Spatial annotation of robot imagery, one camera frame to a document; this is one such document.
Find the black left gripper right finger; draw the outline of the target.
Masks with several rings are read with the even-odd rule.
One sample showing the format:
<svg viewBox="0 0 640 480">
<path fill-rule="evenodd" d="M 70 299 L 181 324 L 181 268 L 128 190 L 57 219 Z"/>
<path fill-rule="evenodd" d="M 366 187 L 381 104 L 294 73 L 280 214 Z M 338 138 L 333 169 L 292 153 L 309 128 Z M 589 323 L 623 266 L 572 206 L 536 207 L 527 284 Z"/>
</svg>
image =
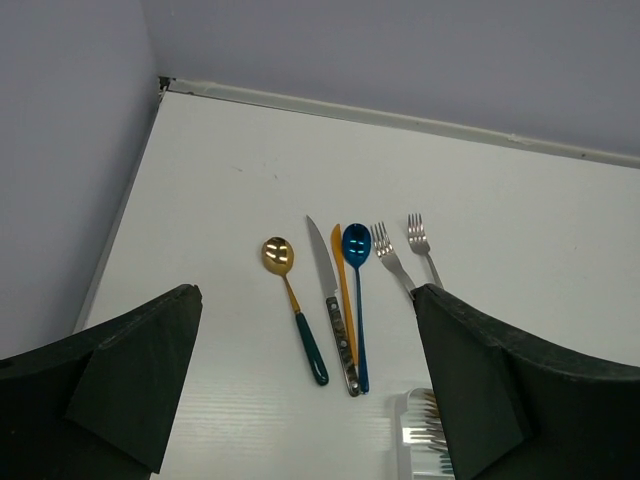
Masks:
<svg viewBox="0 0 640 480">
<path fill-rule="evenodd" d="M 636 479 L 639 369 L 425 284 L 413 306 L 458 479 Z"/>
</svg>

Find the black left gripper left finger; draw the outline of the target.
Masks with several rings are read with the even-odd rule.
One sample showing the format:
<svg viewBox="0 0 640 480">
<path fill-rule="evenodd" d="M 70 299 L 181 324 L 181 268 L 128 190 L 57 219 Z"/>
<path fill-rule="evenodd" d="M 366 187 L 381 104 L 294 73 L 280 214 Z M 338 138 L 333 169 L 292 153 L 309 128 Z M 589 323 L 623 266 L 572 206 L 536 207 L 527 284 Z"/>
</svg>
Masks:
<svg viewBox="0 0 640 480">
<path fill-rule="evenodd" d="M 160 471 L 202 314 L 180 285 L 1 362 L 4 479 L 148 479 Z"/>
</svg>

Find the gold fork dark-green handle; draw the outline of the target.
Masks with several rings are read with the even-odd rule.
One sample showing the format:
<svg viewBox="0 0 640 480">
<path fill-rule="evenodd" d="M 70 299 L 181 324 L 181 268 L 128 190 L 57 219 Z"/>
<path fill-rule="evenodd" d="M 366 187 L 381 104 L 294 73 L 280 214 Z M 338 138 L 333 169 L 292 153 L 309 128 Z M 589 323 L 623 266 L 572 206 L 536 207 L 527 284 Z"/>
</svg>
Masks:
<svg viewBox="0 0 640 480">
<path fill-rule="evenodd" d="M 407 407 L 411 411 L 421 412 L 423 415 L 439 418 L 439 407 L 435 394 L 429 389 L 415 389 L 407 397 Z"/>
</svg>

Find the teal plastic fork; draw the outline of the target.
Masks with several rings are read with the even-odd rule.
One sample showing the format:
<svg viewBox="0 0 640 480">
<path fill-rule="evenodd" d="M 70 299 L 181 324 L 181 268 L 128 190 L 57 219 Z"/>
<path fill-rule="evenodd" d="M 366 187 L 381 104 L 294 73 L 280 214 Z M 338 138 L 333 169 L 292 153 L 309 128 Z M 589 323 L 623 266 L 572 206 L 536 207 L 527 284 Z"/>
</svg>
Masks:
<svg viewBox="0 0 640 480">
<path fill-rule="evenodd" d="M 438 468 L 442 474 L 453 475 L 453 466 L 451 457 L 447 450 L 435 449 L 435 454 L 438 459 Z"/>
</svg>

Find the fork with teal marbled handle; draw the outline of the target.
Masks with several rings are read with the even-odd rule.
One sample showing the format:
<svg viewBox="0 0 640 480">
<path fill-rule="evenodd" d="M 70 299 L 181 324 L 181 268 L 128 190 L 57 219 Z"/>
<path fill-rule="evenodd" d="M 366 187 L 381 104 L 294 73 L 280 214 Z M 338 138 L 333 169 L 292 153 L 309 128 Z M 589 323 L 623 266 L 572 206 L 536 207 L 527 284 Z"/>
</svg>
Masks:
<svg viewBox="0 0 640 480">
<path fill-rule="evenodd" d="M 411 445 L 426 445 L 432 449 L 447 449 L 444 431 L 440 426 L 403 427 L 403 442 Z"/>
</svg>

